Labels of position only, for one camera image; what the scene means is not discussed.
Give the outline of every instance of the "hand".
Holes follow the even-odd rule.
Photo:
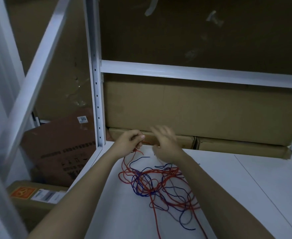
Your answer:
[[[167,126],[156,126],[150,129],[160,143],[160,146],[153,146],[153,151],[157,158],[166,163],[178,164],[181,158],[187,156],[178,145],[176,135],[171,128]]]
[[[130,154],[135,148],[140,149],[144,139],[145,135],[139,130],[126,131],[114,142],[106,154],[119,160]]]

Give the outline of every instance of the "right hand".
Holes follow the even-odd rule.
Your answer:
[[[177,143],[174,131],[167,126],[155,126],[150,128],[158,139],[160,146],[154,145],[153,151],[157,158],[177,165],[178,161],[187,154]]]

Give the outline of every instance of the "blue string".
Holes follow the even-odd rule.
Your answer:
[[[139,170],[134,169],[134,168],[131,167],[132,163],[134,163],[134,162],[140,160],[141,158],[150,158],[150,157],[140,157],[139,159],[136,159],[136,160],[134,160],[134,161],[132,161],[132,162],[129,163],[129,168],[135,173],[135,175],[132,176],[132,181],[131,181],[131,186],[132,186],[132,189],[133,189],[134,193],[135,193],[136,195],[138,195],[138,196],[141,196],[141,197],[150,197],[150,196],[154,196],[153,201],[154,201],[154,207],[155,207],[155,209],[158,209],[158,210],[161,210],[161,211],[166,211],[166,212],[168,212],[168,213],[169,213],[169,214],[170,214],[170,215],[171,215],[176,221],[178,221],[178,222],[180,223],[180,225],[181,225],[184,229],[186,229],[186,230],[190,230],[190,231],[195,230],[195,229],[189,229],[189,228],[186,228],[186,227],[184,226],[184,225],[187,225],[187,224],[189,224],[189,223],[191,222],[191,220],[192,220],[192,213],[191,213],[191,218],[190,218],[189,222],[187,222],[187,223],[182,223],[182,222],[181,222],[182,216],[184,215],[184,213],[185,213],[187,210],[189,210],[189,209],[187,209],[187,207],[189,207],[188,205],[189,205],[189,203],[191,203],[191,202],[189,202],[190,200],[188,200],[188,199],[191,198],[190,193],[187,192],[187,191],[186,191],[185,189],[183,189],[183,188],[180,188],[180,187],[174,186],[174,184],[172,183],[171,179],[170,179],[170,182],[171,182],[172,186],[160,186],[157,190],[154,190],[154,185],[153,185],[153,181],[152,181],[151,177],[150,177],[148,174],[144,174],[144,173],[143,173],[143,172],[145,172],[145,171],[147,171],[147,170],[149,170],[149,169],[153,169],[153,168],[151,168],[151,167],[146,167],[146,168],[144,168],[142,171],[139,171]],[[172,164],[171,164],[171,163],[167,163],[167,164],[165,164],[165,165],[155,166],[155,168],[158,169],[158,170],[162,170],[162,171],[170,171],[173,167],[172,167]],[[168,176],[168,175],[164,175],[164,174],[162,174],[161,182],[163,182],[167,176]],[[178,178],[182,178],[182,179],[184,178],[184,176],[182,175],[181,172],[180,172],[180,173],[177,173],[177,174],[176,174],[176,177],[178,177]],[[145,189],[145,188],[144,188],[143,184],[142,184],[140,181],[144,181],[146,184],[148,184],[148,185],[149,185],[149,189],[152,190],[152,192],[151,192],[151,193],[144,192],[144,189]],[[169,193],[169,192],[167,191],[167,189],[173,189],[175,194]],[[181,195],[178,195],[178,193],[177,193],[177,191],[176,191],[176,190],[178,190],[178,189],[184,191],[184,192],[187,194],[187,199],[186,199],[185,197],[181,196]],[[166,193],[167,195],[170,195],[170,196],[172,196],[172,197],[178,198],[180,201],[182,201],[183,203],[185,203],[185,207],[184,207],[184,209],[180,209],[180,208],[178,208],[178,207],[176,207],[176,206],[169,205],[169,204],[168,204],[168,201],[167,201],[166,198],[165,198],[165,196],[163,195],[163,193],[160,193],[160,191],[162,191],[162,192],[164,192],[164,193]],[[167,206],[167,208],[163,208],[163,207],[161,207],[161,206],[159,206],[159,205],[157,205],[157,204],[155,203],[155,198],[156,198],[156,196],[159,197],[161,201],[164,201],[164,204]],[[177,220],[177,219],[172,215],[172,213],[169,211],[170,208],[173,208],[173,209],[175,209],[175,210],[177,210],[177,211],[180,212],[179,220]]]

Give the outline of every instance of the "tangled cord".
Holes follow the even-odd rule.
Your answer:
[[[178,221],[180,225],[184,229],[187,229],[187,230],[195,230],[195,229],[189,229],[185,227],[192,221],[192,217],[194,216],[205,238],[207,239],[208,237],[195,214],[195,210],[199,209],[200,206],[198,205],[198,202],[195,200],[195,196],[193,195],[192,191],[187,192],[185,189],[176,187],[172,183],[172,179],[175,178],[188,185],[187,181],[184,179],[184,176],[182,175],[179,168],[173,167],[172,164],[168,163],[162,166],[155,166],[155,169],[146,167],[142,171],[139,171],[137,169],[132,168],[131,165],[142,158],[149,158],[149,157],[144,157],[144,154],[140,152],[143,155],[143,157],[140,157],[139,159],[134,160],[136,152],[140,152],[140,151],[135,149],[134,155],[128,163],[125,163],[125,157],[124,157],[122,161],[122,165],[121,165],[122,172],[118,174],[118,178],[123,183],[130,184],[136,195],[139,195],[142,197],[150,197],[149,207],[154,210],[156,228],[157,228],[159,239],[161,239],[161,237],[159,233],[157,215],[156,215],[155,209],[168,212],[175,221]],[[160,174],[162,177],[160,180],[158,180],[156,178],[151,178],[150,174]],[[170,181],[172,186],[166,185],[168,181]],[[173,189],[174,194],[172,192],[171,193],[168,192],[168,190],[170,189]],[[186,193],[187,194],[186,198],[181,195],[178,195],[177,191]],[[163,208],[159,206],[158,204],[156,204],[155,203],[156,197],[159,197],[160,200],[167,207]],[[180,216],[178,219],[175,218],[173,214],[169,211],[171,207],[180,212]],[[183,223],[181,222],[181,218],[186,211],[191,212],[191,218],[188,222]]]

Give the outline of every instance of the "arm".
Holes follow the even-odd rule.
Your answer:
[[[138,130],[124,132],[37,225],[28,239],[84,238],[113,165],[135,148],[139,149],[144,138]]]
[[[160,142],[160,147],[153,147],[155,155],[179,167],[219,239],[274,239],[247,209],[178,146],[170,128],[156,126],[151,129]]]

